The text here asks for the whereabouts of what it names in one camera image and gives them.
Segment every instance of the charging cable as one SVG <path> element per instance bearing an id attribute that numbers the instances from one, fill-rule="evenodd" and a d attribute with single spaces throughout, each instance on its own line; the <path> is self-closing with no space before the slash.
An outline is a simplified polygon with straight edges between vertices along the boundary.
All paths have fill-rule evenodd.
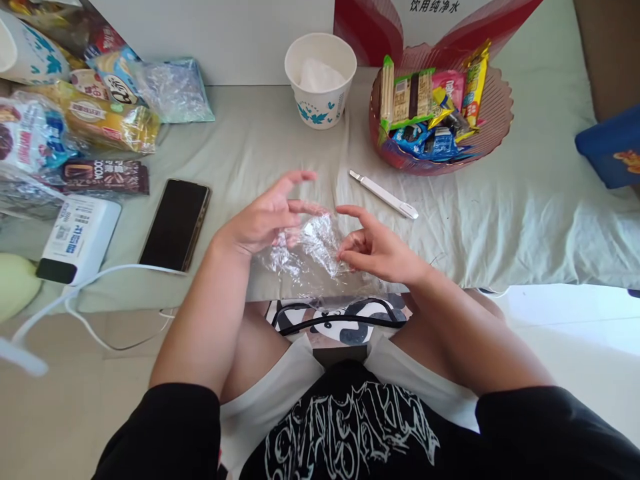
<path id="1" fill-rule="evenodd" d="M 160 315 L 162 317 L 167 318 L 167 320 L 166 320 L 164 326 L 160 329 L 160 331 L 158 333 L 156 333 L 155 335 L 151 336 L 150 338 L 142 340 L 142 341 L 140 341 L 140 342 L 138 342 L 138 343 L 136 343 L 134 345 L 130 345 L 128 347 L 124 347 L 124 348 L 122 348 L 122 347 L 120 347 L 120 348 L 114 347 L 114 346 L 108 344 L 107 342 L 105 342 L 104 340 L 102 340 L 96 334 L 96 332 L 93 330 L 93 328 L 91 327 L 89 322 L 86 320 L 86 318 L 84 318 L 82 315 L 80 315 L 80 313 L 78 313 L 71 306 L 71 300 L 76 298 L 78 296 L 78 294 L 80 293 L 80 290 L 82 290 L 87 285 L 95 282 L 100 277 L 104 277 L 105 275 L 108 275 L 109 273 L 112 273 L 114 271 L 131 269 L 131 268 L 139 268 L 139 269 L 144 269 L 144 270 L 155 270 L 155 271 L 161 271 L 161 272 L 165 272 L 165 273 L 175 273 L 174 270 L 170 270 L 170 269 L 166 269 L 166 268 L 162 268 L 162 267 L 154 267 L 152 265 L 140 265 L 140 264 L 137 264 L 137 263 L 131 263 L 131 264 L 128 264 L 128 265 L 118 265 L 116 267 L 108 268 L 106 270 L 103 270 L 102 272 L 97 273 L 92 278 L 89 278 L 87 280 L 84 280 L 84 281 L 80 282 L 75 287 L 66 287 L 66 288 L 64 288 L 64 290 L 62 292 L 62 295 L 60 295 L 58 298 L 56 298 L 56 300 L 52 301 L 46 307 L 42 308 L 42 310 L 40 310 L 39 312 L 35 313 L 28 320 L 26 320 L 26 322 L 24 322 L 22 324 L 22 326 L 20 326 L 20 328 L 18 328 L 18 330 L 15 332 L 15 334 L 11 338 L 11 341 L 8 341 L 8 340 L 6 340 L 4 338 L 0 338 L 0 357 L 3 357 L 6 360 L 9 360 L 10 362 L 13 362 L 13 363 L 16 363 L 16 364 L 20 365 L 22 368 L 24 368 L 24 370 L 26 370 L 28 373 L 30 373 L 31 375 L 34 375 L 36 377 L 40 377 L 40 376 L 46 374 L 46 372 L 49 370 L 48 365 L 46 364 L 46 362 L 44 362 L 44 360 L 38 358 L 37 356 L 35 356 L 31 352 L 29 352 L 29 350 L 27 349 L 26 344 L 25 344 L 25 337 L 27 336 L 28 332 L 33 328 L 33 326 L 36 323 L 38 323 L 40 320 L 42 320 L 42 318 L 46 314 L 48 314 L 51 310 L 53 310 L 54 308 L 56 308 L 60 304 L 64 304 L 64 306 L 67 309 L 67 311 L 72 316 L 74 316 L 75 318 L 77 318 L 78 320 L 80 320 L 82 322 L 82 324 L 85 326 L 85 328 L 88 330 L 89 334 L 94 338 L 94 340 L 96 340 L 96 342 L 98 342 L 100 345 L 102 345 L 106 349 L 116 350 L 116 351 L 128 350 L 128 349 L 134 348 L 134 347 L 136 347 L 138 345 L 141 345 L 142 343 L 144 343 L 144 342 L 154 338 L 156 335 L 160 334 L 160 332 L 162 332 L 167 327 L 167 325 L 169 324 L 170 320 L 173 318 L 173 315 L 168 315 L 166 313 L 163 313 L 162 310 L 160 310 Z"/>

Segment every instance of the paper cup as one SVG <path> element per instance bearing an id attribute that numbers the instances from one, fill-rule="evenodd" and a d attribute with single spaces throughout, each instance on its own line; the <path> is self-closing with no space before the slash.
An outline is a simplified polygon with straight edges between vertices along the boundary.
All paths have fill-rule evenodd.
<path id="1" fill-rule="evenodd" d="M 0 10 L 0 77 L 25 85 L 69 80 L 69 64 L 51 40 Z"/>
<path id="2" fill-rule="evenodd" d="M 302 62 L 316 58 L 342 74 L 345 82 L 324 92 L 300 88 Z M 294 41 L 285 56 L 285 72 L 291 82 L 300 118 L 316 130 L 330 129 L 343 116 L 357 60 L 352 48 L 335 35 L 310 33 Z"/>

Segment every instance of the barcode label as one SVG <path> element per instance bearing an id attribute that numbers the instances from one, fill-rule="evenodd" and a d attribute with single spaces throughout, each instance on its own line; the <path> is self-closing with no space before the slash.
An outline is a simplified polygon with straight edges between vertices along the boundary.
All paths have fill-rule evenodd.
<path id="1" fill-rule="evenodd" d="M 55 234 L 56 240 L 66 240 L 69 236 L 69 232 L 71 231 L 71 227 L 60 227 L 58 228 L 58 232 Z"/>
<path id="2" fill-rule="evenodd" d="M 398 84 L 395 86 L 396 93 L 402 93 L 406 89 L 407 89 L 407 79 L 404 79 L 401 82 L 398 82 Z"/>
<path id="3" fill-rule="evenodd" d="M 89 223 L 90 216 L 88 215 L 76 215 L 75 220 L 78 223 L 84 223 L 85 225 Z"/>

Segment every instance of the floor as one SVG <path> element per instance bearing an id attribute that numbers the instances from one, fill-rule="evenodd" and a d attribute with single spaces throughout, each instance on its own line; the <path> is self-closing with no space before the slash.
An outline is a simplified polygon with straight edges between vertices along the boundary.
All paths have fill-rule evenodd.
<path id="1" fill-rule="evenodd" d="M 558 382 L 640 445 L 640 299 L 607 287 L 541 285 L 512 287 L 497 302 Z M 114 345 L 163 324 L 156 311 L 89 320 Z M 16 327 L 7 322 L 0 335 Z M 50 372 L 34 379 L 0 361 L 0 478 L 88 479 L 144 394 L 162 336 L 127 352 L 104 351 L 78 321 L 58 315 L 28 340 Z"/>

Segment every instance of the smartphone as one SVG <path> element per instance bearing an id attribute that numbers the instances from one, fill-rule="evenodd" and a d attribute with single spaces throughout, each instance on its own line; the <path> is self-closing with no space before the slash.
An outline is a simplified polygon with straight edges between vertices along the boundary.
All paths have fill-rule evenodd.
<path id="1" fill-rule="evenodd" d="M 185 273 L 191 263 L 210 196 L 211 190 L 206 185 L 167 180 L 140 263 Z"/>

